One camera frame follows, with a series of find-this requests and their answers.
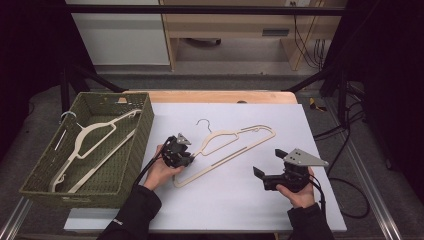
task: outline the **hanger hook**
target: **hanger hook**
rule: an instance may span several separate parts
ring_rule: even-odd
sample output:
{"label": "hanger hook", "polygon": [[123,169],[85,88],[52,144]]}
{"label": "hanger hook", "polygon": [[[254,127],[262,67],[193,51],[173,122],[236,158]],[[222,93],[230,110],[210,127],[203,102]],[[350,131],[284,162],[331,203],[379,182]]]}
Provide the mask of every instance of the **hanger hook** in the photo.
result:
{"label": "hanger hook", "polygon": [[209,130],[209,132],[210,132],[210,133],[212,133],[212,131],[211,131],[211,129],[210,129],[211,123],[209,122],[209,120],[204,119],[204,118],[203,118],[203,119],[200,119],[199,121],[197,121],[196,125],[198,125],[198,124],[199,124],[199,122],[200,122],[200,121],[202,121],[202,120],[208,121],[208,130]]}
{"label": "hanger hook", "polygon": [[63,117],[64,116],[66,116],[66,115],[68,115],[68,114],[71,114],[72,116],[74,116],[75,117],[75,119],[77,118],[77,115],[74,113],[74,112],[71,112],[71,111],[66,111],[66,112],[64,112],[64,113],[62,113],[62,115],[60,115],[60,121],[59,121],[59,124],[61,124],[62,123],[62,119],[63,119]]}

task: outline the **person's right hand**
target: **person's right hand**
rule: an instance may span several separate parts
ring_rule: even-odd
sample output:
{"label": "person's right hand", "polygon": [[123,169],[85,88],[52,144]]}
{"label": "person's right hand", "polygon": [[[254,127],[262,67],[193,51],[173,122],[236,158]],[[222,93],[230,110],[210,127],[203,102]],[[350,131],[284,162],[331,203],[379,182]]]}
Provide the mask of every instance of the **person's right hand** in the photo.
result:
{"label": "person's right hand", "polygon": [[[162,145],[157,146],[155,156],[159,153],[161,147]],[[153,191],[157,187],[165,184],[168,179],[174,176],[175,174],[182,172],[183,169],[184,166],[178,168],[168,167],[161,156],[150,167],[147,173],[146,181],[144,182],[143,186]]]}
{"label": "person's right hand", "polygon": [[[314,176],[314,172],[308,167],[309,174]],[[307,208],[315,204],[314,187],[311,183],[306,185],[302,190],[297,193],[290,191],[288,188],[281,184],[277,185],[277,190],[290,200],[294,208]]]}

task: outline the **plastic hanger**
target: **plastic hanger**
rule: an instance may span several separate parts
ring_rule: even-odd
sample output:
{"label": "plastic hanger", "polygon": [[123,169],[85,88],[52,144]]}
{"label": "plastic hanger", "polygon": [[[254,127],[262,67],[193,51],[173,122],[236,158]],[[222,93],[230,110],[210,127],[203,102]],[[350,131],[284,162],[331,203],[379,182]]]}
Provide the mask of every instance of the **plastic hanger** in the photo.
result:
{"label": "plastic hanger", "polygon": [[[82,131],[78,134],[77,138],[75,139],[75,148],[72,154],[68,157],[68,159],[65,161],[65,163],[62,165],[62,167],[59,169],[59,171],[56,173],[56,175],[53,177],[49,184],[49,192],[55,192],[56,191],[56,185],[59,183],[62,183],[65,180],[65,171],[68,169],[68,167],[71,165],[71,163],[75,160],[75,158],[78,159],[84,159],[86,158],[94,149],[96,149],[103,141],[105,141],[113,132],[116,130],[115,123],[119,120],[122,120],[126,117],[134,117],[138,113],[141,113],[141,109],[134,109],[126,114],[123,114],[115,119],[112,119],[109,122],[106,123],[94,123],[89,125],[88,127],[82,127]],[[79,154],[79,151],[81,149],[82,142],[84,138],[93,130],[101,128],[101,127],[107,127],[111,126],[112,130],[104,136],[99,142],[97,142],[93,147],[91,147],[85,154],[82,156]]]}
{"label": "plastic hanger", "polygon": [[[219,150],[219,149],[221,149],[221,148],[223,148],[223,147],[225,147],[225,146],[227,146],[227,145],[229,145],[229,144],[237,141],[240,138],[239,137],[239,134],[244,133],[244,132],[248,132],[248,131],[255,131],[255,132],[257,132],[260,129],[265,129],[265,130],[269,131],[270,134],[268,136],[260,139],[257,142],[254,142],[254,143],[252,143],[250,145],[247,145],[245,147],[240,148],[239,150],[231,153],[227,157],[225,157],[225,158],[223,158],[223,159],[215,162],[214,164],[206,167],[205,169],[201,170],[200,172],[194,174],[193,176],[187,178],[186,180],[184,180],[182,182],[178,182],[178,179],[177,179],[177,176],[176,175],[173,176],[174,186],[175,187],[178,187],[178,188],[183,187],[183,186],[187,185],[188,183],[194,181],[195,179],[199,178],[200,176],[206,174],[207,172],[210,172],[213,169],[215,169],[215,168],[221,166],[222,164],[228,162],[229,160],[231,160],[231,159],[239,156],[240,154],[243,154],[244,152],[249,151],[250,149],[254,148],[255,146],[258,146],[259,144],[261,144],[261,143],[263,143],[265,141],[268,141],[269,139],[273,138],[276,135],[275,131],[272,128],[270,128],[268,126],[265,126],[265,125],[255,125],[255,126],[248,127],[248,128],[242,128],[242,129],[236,130],[236,131],[220,130],[220,131],[212,132],[211,134],[209,134],[205,138],[205,140],[203,141],[202,146],[200,147],[200,149],[192,154],[193,157],[196,157],[199,154],[202,154],[203,156],[208,156],[208,155],[212,154],[213,152],[216,152],[217,150]],[[236,138],[233,139],[233,140],[231,140],[231,141],[229,141],[229,142],[227,142],[227,143],[222,144],[221,146],[219,146],[219,147],[217,147],[217,148],[215,148],[215,149],[213,149],[213,150],[211,150],[209,152],[204,152],[204,149],[206,148],[206,146],[209,144],[209,142],[212,139],[214,139],[214,138],[216,138],[218,136],[224,136],[224,135],[234,135]]]}
{"label": "plastic hanger", "polygon": [[109,160],[109,158],[116,152],[119,150],[119,148],[121,148],[128,140],[131,139],[132,136],[134,136],[135,133],[135,129],[132,130],[120,143],[118,143],[118,145],[116,145],[95,167],[93,167],[92,169],[90,169],[90,171],[87,172],[87,174],[84,175],[84,177],[82,177],[77,184],[75,184],[69,191],[68,193],[75,193],[76,191],[78,191],[82,185],[84,185],[88,179],[90,179],[93,174],[95,172],[97,172],[97,170],[99,170],[99,168],[101,166],[103,166],[104,163],[107,162],[107,160]]}

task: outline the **person's left hand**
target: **person's left hand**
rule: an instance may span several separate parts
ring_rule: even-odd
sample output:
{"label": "person's left hand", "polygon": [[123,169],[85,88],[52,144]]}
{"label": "person's left hand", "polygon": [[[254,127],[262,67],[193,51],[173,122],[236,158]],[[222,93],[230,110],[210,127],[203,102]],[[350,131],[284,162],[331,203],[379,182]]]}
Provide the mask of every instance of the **person's left hand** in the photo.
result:
{"label": "person's left hand", "polygon": [[[157,146],[155,156],[160,151],[161,147],[162,145]],[[157,187],[166,183],[170,177],[183,171],[183,169],[184,166],[178,168],[168,167],[161,156],[150,167],[147,173],[146,181],[144,182],[143,186],[153,191]]]}

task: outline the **plastic basket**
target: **plastic basket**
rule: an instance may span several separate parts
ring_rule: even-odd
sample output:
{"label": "plastic basket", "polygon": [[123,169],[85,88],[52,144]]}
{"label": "plastic basket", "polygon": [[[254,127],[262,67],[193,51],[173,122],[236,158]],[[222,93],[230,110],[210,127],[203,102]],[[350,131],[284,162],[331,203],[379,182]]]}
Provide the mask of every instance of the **plastic basket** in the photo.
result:
{"label": "plastic basket", "polygon": [[[81,127],[109,122],[134,109],[141,114],[116,122],[116,130],[84,159],[76,158],[55,192],[49,184],[75,149]],[[56,134],[19,192],[43,205],[65,208],[120,208],[140,173],[154,113],[148,93],[80,93]],[[102,127],[84,138],[80,155],[111,131]],[[131,131],[135,133],[75,193],[68,193],[90,169],[115,148]]]}

